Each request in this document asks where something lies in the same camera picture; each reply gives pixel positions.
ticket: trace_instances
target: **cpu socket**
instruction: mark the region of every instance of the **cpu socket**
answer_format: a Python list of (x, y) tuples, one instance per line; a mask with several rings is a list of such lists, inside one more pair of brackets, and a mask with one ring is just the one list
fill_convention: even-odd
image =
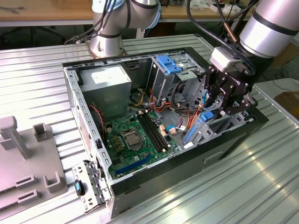
[(138, 151), (143, 147), (142, 139), (136, 129), (124, 131), (122, 137), (124, 138), (128, 148), (133, 151)]

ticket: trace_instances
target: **aluminum table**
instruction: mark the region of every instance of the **aluminum table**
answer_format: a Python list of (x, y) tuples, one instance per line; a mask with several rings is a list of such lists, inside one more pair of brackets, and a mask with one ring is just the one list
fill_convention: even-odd
[[(125, 40), (129, 54), (193, 47), (206, 60), (212, 47), (194, 35)], [(2, 223), (107, 223), (104, 206), (85, 215), (71, 168), (87, 159), (66, 93), (63, 62), (91, 59), (87, 46), (0, 51), (0, 117), (18, 130), (50, 124), (68, 191)], [(132, 208), (109, 223), (298, 223), (298, 121), (255, 86), (258, 109), (270, 120), (232, 155)]]

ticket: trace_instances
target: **green circuit board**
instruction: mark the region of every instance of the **green circuit board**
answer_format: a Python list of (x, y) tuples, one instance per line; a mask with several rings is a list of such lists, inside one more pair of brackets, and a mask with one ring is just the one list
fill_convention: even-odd
[[(142, 167), (179, 151), (170, 136), (162, 136), (160, 133), (160, 128), (158, 126), (161, 124), (161, 121), (156, 113), (149, 112), (147, 115), (167, 144), (167, 149), (163, 151), (160, 150), (160, 152), (156, 149), (155, 144), (147, 135), (147, 132), (141, 125), (137, 115), (126, 116), (106, 122), (105, 126), (108, 129), (106, 148), (110, 159), (112, 160), (112, 165), (109, 167), (109, 173), (113, 179), (120, 178), (139, 170)], [(132, 143), (133, 147), (140, 147), (140, 149), (134, 148), (134, 150), (132, 150), (132, 148), (130, 148), (130, 143)]]

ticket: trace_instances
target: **robotic arm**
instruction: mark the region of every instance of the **robotic arm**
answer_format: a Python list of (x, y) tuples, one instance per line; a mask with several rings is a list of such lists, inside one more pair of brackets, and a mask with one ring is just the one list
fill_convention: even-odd
[(209, 107), (221, 93), (224, 99), (218, 117), (221, 113), (232, 115), (257, 105), (248, 92), (271, 65), (273, 57), (299, 32), (298, 10), (298, 0), (260, 1), (240, 34), (240, 42), (230, 45), (250, 60), (255, 72), (249, 72), (242, 59), (226, 46), (216, 47), (206, 76), (209, 98), (204, 107)]
[(121, 31), (125, 28), (153, 28), (161, 16), (159, 0), (112, 0), (108, 14), (103, 17), (105, 1), (93, 0), (93, 23), (100, 19), (105, 27), (95, 26), (98, 33), (90, 41), (90, 51), (94, 57), (117, 56), (124, 53)]

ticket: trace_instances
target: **yellow wire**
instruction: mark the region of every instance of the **yellow wire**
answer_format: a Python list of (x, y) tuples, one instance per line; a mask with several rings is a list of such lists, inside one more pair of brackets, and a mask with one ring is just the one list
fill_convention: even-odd
[(142, 93), (140, 101), (137, 104), (135, 104), (134, 106), (140, 106), (142, 104), (144, 95), (145, 95), (145, 92)]

